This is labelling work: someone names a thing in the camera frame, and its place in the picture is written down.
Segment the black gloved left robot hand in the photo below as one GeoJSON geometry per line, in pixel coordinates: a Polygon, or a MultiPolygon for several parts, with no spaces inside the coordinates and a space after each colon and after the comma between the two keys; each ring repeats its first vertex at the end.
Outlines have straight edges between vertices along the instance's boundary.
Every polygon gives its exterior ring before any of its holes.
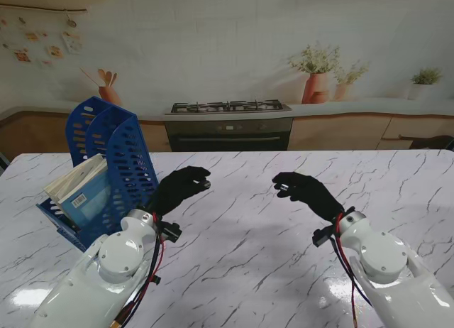
{"type": "Polygon", "coordinates": [[[163,217],[184,200],[209,189],[211,183],[207,177],[210,174],[207,169],[196,166],[187,166],[173,171],[161,180],[145,205],[145,211],[163,217]]]}

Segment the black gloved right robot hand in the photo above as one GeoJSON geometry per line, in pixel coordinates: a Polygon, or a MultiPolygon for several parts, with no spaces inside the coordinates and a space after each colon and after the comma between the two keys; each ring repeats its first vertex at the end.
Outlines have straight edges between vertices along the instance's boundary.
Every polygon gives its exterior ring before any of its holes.
{"type": "Polygon", "coordinates": [[[343,205],[316,178],[296,172],[281,172],[273,177],[278,198],[288,197],[292,202],[303,202],[320,218],[333,222],[344,213],[343,205]]]}

